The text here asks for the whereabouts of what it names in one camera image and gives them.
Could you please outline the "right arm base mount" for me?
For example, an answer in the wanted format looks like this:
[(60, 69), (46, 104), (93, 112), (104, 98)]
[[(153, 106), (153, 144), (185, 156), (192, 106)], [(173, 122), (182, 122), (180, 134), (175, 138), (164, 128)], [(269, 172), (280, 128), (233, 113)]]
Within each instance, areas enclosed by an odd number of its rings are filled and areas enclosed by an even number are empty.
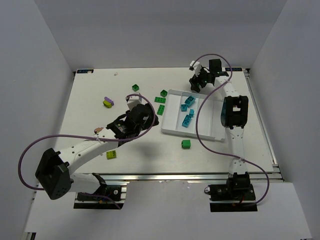
[(204, 188), (212, 213), (257, 212), (256, 195), (248, 172), (229, 175), (224, 184)]

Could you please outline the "teal square lego brick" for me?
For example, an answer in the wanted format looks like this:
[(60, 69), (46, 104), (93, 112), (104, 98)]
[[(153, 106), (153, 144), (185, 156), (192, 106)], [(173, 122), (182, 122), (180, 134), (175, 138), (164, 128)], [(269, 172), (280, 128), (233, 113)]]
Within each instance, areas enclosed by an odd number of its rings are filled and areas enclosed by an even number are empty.
[(190, 110), (189, 110), (189, 115), (190, 115), (191, 117), (194, 116), (194, 113), (195, 113), (195, 111), (194, 111), (193, 109), (190, 109)]

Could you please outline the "green 2x4 lego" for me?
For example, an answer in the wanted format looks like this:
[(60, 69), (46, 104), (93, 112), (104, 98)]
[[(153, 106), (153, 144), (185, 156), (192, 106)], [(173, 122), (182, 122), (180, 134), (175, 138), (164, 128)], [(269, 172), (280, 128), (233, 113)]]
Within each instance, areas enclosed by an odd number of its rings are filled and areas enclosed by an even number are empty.
[(165, 110), (165, 105), (160, 104), (157, 110), (157, 115), (162, 116)]
[(165, 104), (166, 103), (166, 99), (164, 97), (155, 97), (154, 98), (154, 102), (155, 103)]

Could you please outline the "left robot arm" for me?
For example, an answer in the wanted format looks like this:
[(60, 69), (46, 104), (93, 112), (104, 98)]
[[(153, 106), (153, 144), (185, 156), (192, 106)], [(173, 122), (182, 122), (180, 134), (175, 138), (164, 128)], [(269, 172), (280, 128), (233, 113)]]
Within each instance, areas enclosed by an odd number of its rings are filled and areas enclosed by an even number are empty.
[(158, 124), (153, 107), (149, 103), (139, 103), (94, 137), (60, 151), (47, 149), (35, 177), (51, 200), (57, 200), (68, 192), (103, 198), (107, 196), (105, 180), (98, 173), (77, 173), (77, 169), (97, 156), (135, 140), (142, 131)]

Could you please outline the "teal small lego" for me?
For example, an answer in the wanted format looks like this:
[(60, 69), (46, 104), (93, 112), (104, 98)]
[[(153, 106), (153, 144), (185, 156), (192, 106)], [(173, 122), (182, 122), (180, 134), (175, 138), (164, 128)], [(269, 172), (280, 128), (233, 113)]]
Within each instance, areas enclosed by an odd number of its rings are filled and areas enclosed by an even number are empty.
[(186, 112), (186, 111), (188, 110), (187, 105), (186, 105), (186, 104), (181, 104), (181, 105), (180, 105), (180, 110), (181, 110), (182, 112)]

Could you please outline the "teal 2x4 lego brick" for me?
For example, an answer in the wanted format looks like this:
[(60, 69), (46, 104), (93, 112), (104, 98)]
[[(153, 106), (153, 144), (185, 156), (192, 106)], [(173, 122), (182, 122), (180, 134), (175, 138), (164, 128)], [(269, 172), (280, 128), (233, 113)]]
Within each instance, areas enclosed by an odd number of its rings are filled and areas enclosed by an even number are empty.
[(189, 125), (190, 125), (191, 120), (192, 120), (192, 117), (191, 117), (189, 114), (187, 114), (187, 115), (184, 117), (181, 125), (182, 125), (183, 127), (185, 127), (185, 128), (188, 128)]

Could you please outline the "teal curved large lego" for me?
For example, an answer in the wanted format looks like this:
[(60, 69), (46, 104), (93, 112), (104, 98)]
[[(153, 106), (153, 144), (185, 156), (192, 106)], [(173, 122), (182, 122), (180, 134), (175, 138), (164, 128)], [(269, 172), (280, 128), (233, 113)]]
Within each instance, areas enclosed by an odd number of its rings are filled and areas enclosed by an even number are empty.
[(186, 104), (186, 106), (189, 108), (190, 106), (192, 106), (195, 103), (196, 98), (193, 97), (192, 95), (188, 96), (186, 98), (186, 100), (184, 101), (184, 103)]

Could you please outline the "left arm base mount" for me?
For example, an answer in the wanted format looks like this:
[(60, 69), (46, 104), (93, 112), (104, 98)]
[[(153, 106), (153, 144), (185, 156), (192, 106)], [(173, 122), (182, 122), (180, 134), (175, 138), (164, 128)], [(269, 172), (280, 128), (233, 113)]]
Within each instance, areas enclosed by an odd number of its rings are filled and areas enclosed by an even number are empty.
[(74, 209), (121, 210), (124, 206), (123, 186), (109, 184), (97, 173), (76, 173), (71, 189), (76, 196)]

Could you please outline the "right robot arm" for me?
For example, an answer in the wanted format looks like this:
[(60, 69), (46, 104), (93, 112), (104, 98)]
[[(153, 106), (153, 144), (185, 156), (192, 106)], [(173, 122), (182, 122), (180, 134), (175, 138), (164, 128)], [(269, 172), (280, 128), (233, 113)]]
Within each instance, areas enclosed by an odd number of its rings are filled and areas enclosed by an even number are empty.
[(245, 95), (240, 95), (233, 87), (231, 83), (233, 73), (222, 71), (220, 59), (211, 59), (209, 61), (209, 69), (203, 67), (198, 61), (193, 60), (189, 65), (189, 69), (194, 72), (193, 77), (189, 80), (192, 91), (198, 93), (208, 83), (215, 86), (215, 89), (205, 97), (204, 102), (216, 91), (221, 91), (223, 104), (220, 122), (225, 129), (231, 153), (212, 150), (204, 145), (203, 142), (201, 142), (201, 145), (211, 153), (231, 157), (232, 162), (229, 165), (226, 185), (229, 189), (245, 189), (250, 185), (248, 168), (244, 161), (243, 142), (244, 128), (248, 121), (249, 98)]

